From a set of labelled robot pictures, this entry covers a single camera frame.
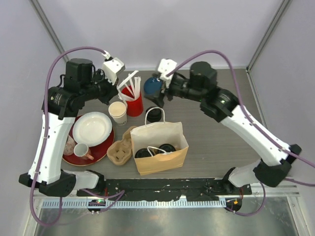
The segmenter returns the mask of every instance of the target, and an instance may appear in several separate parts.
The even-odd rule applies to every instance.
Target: cardboard cup holder
[[[130,132],[136,126],[130,127],[124,134],[123,139],[114,142],[107,150],[108,158],[117,166],[125,164],[132,156]]]

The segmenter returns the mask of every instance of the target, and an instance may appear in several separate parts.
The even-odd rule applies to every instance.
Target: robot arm
[[[36,180],[36,188],[47,196],[65,197],[72,190],[83,188],[97,192],[104,189],[104,176],[99,173],[61,170],[63,149],[79,110],[86,101],[99,99],[108,104],[118,94],[117,74],[125,69],[125,65],[108,53],[104,56],[102,69],[97,71],[90,60],[71,59],[66,63],[63,88],[51,87],[48,90],[48,139]],[[42,132],[32,167],[19,178],[19,182],[28,187],[34,179],[46,125],[43,115]]]
[[[157,71],[164,83],[161,90],[146,98],[160,107],[164,105],[165,96],[168,100],[177,96],[200,102],[200,109],[207,116],[233,130],[259,154],[261,160],[244,167],[231,168],[226,173],[223,179],[226,180],[225,188],[228,192],[235,187],[255,182],[276,187],[287,176],[295,158],[278,149],[250,123],[241,110],[238,98],[230,91],[217,86],[217,72],[210,64],[204,61],[192,64],[189,79],[177,72],[167,76],[176,65],[173,60],[161,60]],[[295,154],[301,152],[298,145],[289,145],[279,140],[251,115],[250,117],[284,149]]]

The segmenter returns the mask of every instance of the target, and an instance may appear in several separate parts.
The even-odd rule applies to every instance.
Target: gray table
[[[187,71],[182,71],[181,73],[188,75]],[[137,75],[141,76],[142,81],[145,81],[151,74],[152,71],[141,71]],[[238,69],[236,70],[236,74],[247,109],[257,120],[260,120],[245,70]],[[124,72],[121,78],[123,79],[126,76],[127,72]],[[218,71],[218,82],[220,87],[236,94],[229,70]],[[154,104],[144,98],[143,105],[144,110],[146,110]],[[238,135],[204,115],[200,111],[197,102],[180,98],[174,98],[173,101],[168,102],[165,99],[164,110],[166,121],[181,121],[183,123],[184,135],[189,144],[189,150],[183,167],[140,176],[133,158],[123,166],[116,166],[105,157],[101,161],[87,167],[72,166],[63,161],[62,168],[71,171],[83,171],[88,168],[104,174],[106,178],[223,177],[231,167],[247,165],[259,159],[258,154]],[[98,100],[87,102],[79,114],[82,115],[92,111],[99,111],[109,115],[108,106]],[[145,114],[143,113],[135,118],[128,117],[127,124],[124,126],[117,126],[113,122],[115,140],[120,140],[122,134],[130,126],[143,125],[144,116]]]

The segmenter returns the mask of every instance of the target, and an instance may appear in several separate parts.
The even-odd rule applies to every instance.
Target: paper cup
[[[108,107],[109,115],[118,125],[127,123],[127,108],[122,102],[113,102]]]

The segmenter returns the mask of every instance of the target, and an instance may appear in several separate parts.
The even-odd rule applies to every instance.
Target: black lid
[[[134,158],[150,157],[151,154],[146,148],[139,149]]]
[[[162,118],[162,111],[160,108],[156,108],[156,109],[153,109],[151,110],[149,113],[148,113],[148,116],[147,116],[147,121],[150,122],[150,123],[154,123],[154,122],[159,122]]]
[[[159,149],[162,149],[166,152],[173,152],[173,151],[176,151],[176,149],[174,148],[173,145],[171,144],[162,144],[161,146],[158,147]],[[157,153],[161,154],[161,153],[164,153],[163,151],[161,150],[157,150]]]

